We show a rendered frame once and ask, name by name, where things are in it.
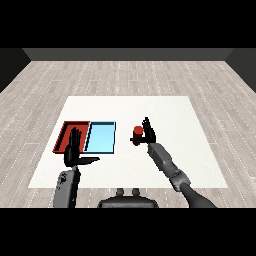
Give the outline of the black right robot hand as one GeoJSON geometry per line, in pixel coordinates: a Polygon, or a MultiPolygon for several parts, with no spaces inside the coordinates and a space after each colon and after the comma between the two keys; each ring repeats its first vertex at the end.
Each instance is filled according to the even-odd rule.
{"type": "Polygon", "coordinates": [[[143,121],[142,121],[142,125],[143,127],[143,135],[140,138],[131,138],[131,141],[136,141],[141,143],[155,143],[156,142],[156,135],[155,135],[155,131],[154,129],[151,127],[149,118],[146,117],[143,121]]]}

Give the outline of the dark grey robot body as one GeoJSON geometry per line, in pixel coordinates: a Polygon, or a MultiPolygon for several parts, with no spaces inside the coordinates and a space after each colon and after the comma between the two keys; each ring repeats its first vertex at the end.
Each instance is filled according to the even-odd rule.
{"type": "Polygon", "coordinates": [[[155,200],[142,197],[138,188],[132,189],[131,196],[124,195],[124,189],[118,188],[116,195],[101,200],[98,208],[158,208],[155,200]]]}

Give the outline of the small red can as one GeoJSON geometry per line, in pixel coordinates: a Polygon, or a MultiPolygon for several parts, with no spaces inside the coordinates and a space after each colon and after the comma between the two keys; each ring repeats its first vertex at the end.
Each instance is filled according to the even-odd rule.
{"type": "MultiPolygon", "coordinates": [[[[142,137],[142,135],[143,135],[143,127],[142,126],[135,126],[134,127],[134,130],[133,130],[133,138],[140,138],[140,137],[142,137]]],[[[133,144],[135,145],[135,146],[138,146],[138,145],[140,145],[140,143],[139,142],[136,142],[136,141],[133,141],[133,144]]]]}

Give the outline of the light blue shallow open box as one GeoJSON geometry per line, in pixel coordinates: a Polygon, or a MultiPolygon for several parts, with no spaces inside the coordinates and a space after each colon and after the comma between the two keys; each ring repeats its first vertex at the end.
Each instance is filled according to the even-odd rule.
{"type": "Polygon", "coordinates": [[[92,121],[83,152],[85,154],[113,154],[116,123],[113,121],[92,121]]]}

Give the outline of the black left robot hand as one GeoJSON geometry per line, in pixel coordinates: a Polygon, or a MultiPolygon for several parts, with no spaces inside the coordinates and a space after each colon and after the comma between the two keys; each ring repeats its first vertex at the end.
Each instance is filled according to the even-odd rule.
{"type": "Polygon", "coordinates": [[[74,127],[70,131],[69,143],[64,151],[64,164],[66,167],[89,165],[99,160],[99,157],[80,157],[80,139],[82,132],[74,127]]]}

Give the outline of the red shallow open box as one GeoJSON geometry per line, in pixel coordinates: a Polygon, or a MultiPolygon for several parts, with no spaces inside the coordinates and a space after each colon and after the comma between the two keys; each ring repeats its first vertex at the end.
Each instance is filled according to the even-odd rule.
{"type": "Polygon", "coordinates": [[[71,130],[76,128],[80,133],[80,153],[85,152],[85,140],[89,130],[89,121],[65,121],[58,135],[55,146],[52,150],[55,154],[63,154],[66,146],[69,144],[71,130]]]}

